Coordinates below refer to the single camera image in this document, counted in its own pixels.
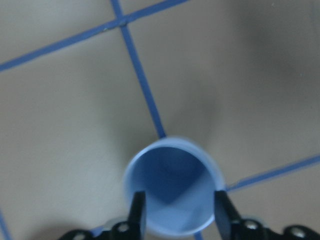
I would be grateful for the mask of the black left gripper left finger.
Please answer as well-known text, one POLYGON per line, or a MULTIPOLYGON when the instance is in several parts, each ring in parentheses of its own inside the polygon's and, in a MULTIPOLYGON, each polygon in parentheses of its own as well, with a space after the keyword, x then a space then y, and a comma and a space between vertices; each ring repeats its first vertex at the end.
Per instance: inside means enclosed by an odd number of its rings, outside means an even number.
POLYGON ((129 215, 127 218, 128 239, 129 240, 143 240, 146 231, 146 193, 145 191, 137 191, 131 202, 129 215))

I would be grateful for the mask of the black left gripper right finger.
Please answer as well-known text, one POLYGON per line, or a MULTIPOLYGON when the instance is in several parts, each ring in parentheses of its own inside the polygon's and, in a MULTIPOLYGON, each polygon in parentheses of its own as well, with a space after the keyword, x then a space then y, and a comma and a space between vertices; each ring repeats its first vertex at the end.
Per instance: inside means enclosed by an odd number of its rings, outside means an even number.
POLYGON ((240 214, 224 190, 214 192, 215 223, 222 240, 235 240, 240 214))

